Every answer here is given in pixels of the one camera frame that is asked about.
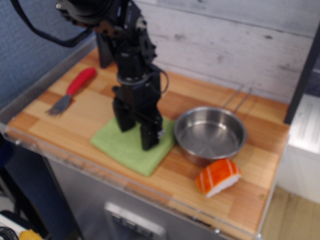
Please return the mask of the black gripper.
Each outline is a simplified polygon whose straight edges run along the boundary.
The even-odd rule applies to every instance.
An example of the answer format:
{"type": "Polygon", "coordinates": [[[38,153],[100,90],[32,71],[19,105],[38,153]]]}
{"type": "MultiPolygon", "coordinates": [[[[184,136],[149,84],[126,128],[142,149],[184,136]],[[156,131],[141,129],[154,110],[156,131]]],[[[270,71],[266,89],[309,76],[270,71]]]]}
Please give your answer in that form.
{"type": "Polygon", "coordinates": [[[139,122],[142,149],[150,150],[163,136],[163,119],[157,107],[161,98],[160,73],[145,73],[136,78],[117,73],[116,77],[120,85],[112,88],[112,106],[117,124],[126,132],[139,122]]]}

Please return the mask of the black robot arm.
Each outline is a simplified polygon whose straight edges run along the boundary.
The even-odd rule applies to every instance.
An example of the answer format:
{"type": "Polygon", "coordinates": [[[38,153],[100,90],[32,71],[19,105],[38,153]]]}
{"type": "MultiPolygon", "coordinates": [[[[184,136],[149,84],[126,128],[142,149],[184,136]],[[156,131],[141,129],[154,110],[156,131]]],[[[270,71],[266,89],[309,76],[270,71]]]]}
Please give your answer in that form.
{"type": "Polygon", "coordinates": [[[115,61],[113,111],[120,130],[140,123],[142,149],[157,145],[163,133],[157,108],[162,71],[153,64],[156,46],[139,7],[132,0],[59,0],[56,8],[66,20],[96,32],[101,67],[109,57],[115,61]]]}

